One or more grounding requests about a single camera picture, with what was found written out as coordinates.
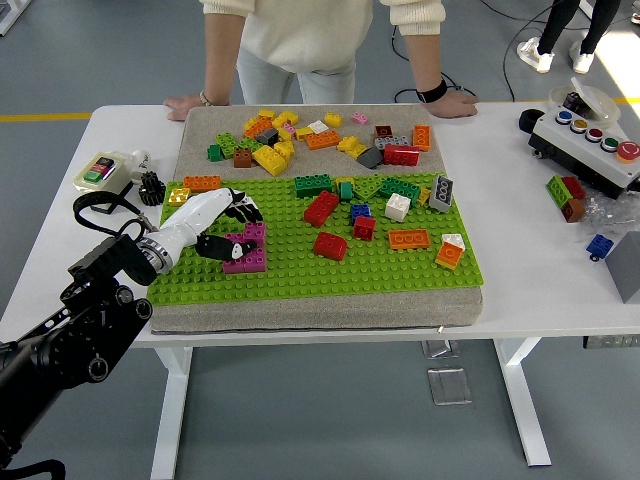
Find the person's leg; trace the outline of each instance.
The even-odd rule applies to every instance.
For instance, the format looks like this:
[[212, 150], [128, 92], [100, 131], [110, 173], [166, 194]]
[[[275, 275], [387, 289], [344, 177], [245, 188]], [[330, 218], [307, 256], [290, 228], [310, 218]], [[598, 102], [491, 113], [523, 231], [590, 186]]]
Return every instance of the person's leg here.
[[589, 33], [582, 41], [580, 47], [580, 53], [586, 53], [588, 55], [596, 51], [598, 42], [611, 25], [613, 17], [618, 12], [620, 6], [620, 0], [596, 0], [596, 4], [593, 7], [593, 14], [591, 15], [591, 26], [589, 27]]
[[571, 21], [580, 6], [580, 0], [554, 0], [544, 32], [538, 42], [538, 53], [551, 53], [564, 27]]
[[331, 71], [298, 74], [302, 100], [306, 104], [350, 104], [356, 88], [355, 58]]
[[246, 105], [284, 103], [294, 74], [240, 49], [238, 76]]

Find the table leg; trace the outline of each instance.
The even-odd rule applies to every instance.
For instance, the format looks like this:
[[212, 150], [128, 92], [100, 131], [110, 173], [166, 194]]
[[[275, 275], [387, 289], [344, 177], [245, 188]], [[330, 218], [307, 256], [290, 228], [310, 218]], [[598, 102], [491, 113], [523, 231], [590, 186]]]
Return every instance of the table leg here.
[[527, 379], [520, 364], [539, 341], [540, 337], [494, 339], [493, 341], [524, 454], [530, 467], [551, 465], [547, 445], [544, 442], [538, 416], [527, 386]]
[[7, 0], [9, 5], [9, 13], [0, 22], [0, 36], [5, 36], [11, 28], [11, 25], [15, 23], [20, 14], [27, 8], [27, 5], [31, 3], [31, 0]]
[[151, 480], [172, 480], [178, 460], [182, 415], [187, 398], [193, 348], [156, 348], [156, 353], [169, 370], [169, 375], [164, 392]]

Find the light blue jeans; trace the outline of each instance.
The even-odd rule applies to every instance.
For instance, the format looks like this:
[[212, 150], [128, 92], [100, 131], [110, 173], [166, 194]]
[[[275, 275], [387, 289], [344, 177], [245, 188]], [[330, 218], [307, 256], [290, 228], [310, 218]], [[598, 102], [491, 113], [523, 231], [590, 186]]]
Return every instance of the light blue jeans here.
[[271, 65], [241, 48], [237, 69], [246, 105], [285, 103], [296, 75], [302, 101], [306, 104], [353, 103], [356, 85], [355, 58], [336, 70], [296, 74]]

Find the yellow floor line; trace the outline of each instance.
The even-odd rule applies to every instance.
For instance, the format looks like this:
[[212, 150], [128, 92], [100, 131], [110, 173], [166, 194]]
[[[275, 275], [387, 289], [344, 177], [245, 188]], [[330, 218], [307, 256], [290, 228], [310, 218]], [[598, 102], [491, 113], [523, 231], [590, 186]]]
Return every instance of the yellow floor line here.
[[0, 123], [11, 122], [52, 122], [58, 120], [89, 120], [90, 112], [78, 113], [36, 113], [32, 115], [0, 115]]

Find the green baseplate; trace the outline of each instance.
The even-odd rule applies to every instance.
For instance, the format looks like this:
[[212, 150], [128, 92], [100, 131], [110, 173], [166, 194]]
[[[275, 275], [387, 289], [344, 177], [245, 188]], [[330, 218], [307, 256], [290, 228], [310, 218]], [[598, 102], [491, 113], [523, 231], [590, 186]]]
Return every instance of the green baseplate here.
[[[358, 186], [370, 188], [372, 183], [382, 184], [388, 176], [430, 188], [435, 175], [420, 173], [353, 178], [356, 190]], [[162, 222], [177, 210], [177, 207], [167, 205], [169, 192], [181, 186], [181, 182], [169, 182], [167, 185]], [[386, 198], [374, 195], [366, 202], [354, 198], [349, 202], [341, 202], [325, 224], [316, 228], [302, 219], [305, 209], [316, 197], [296, 198], [293, 178], [222, 179], [222, 186], [246, 192], [260, 208], [267, 226], [267, 271], [226, 275], [222, 272], [222, 262], [200, 257], [193, 247], [189, 247], [178, 264], [170, 272], [160, 275], [149, 287], [147, 298], [154, 305], [275, 300], [476, 287], [483, 284], [455, 202], [447, 213], [431, 209], [428, 205], [416, 205], [400, 223], [384, 216]], [[371, 215], [376, 219], [373, 241], [353, 237], [351, 205], [362, 203], [369, 204]], [[418, 228], [426, 228], [429, 232], [431, 246], [428, 249], [389, 248], [390, 230]], [[207, 233], [224, 236], [243, 230], [242, 223], [223, 215]], [[313, 245], [321, 231], [346, 239], [347, 253], [341, 262], [313, 253]], [[462, 234], [466, 246], [453, 271], [435, 263], [444, 233]]]

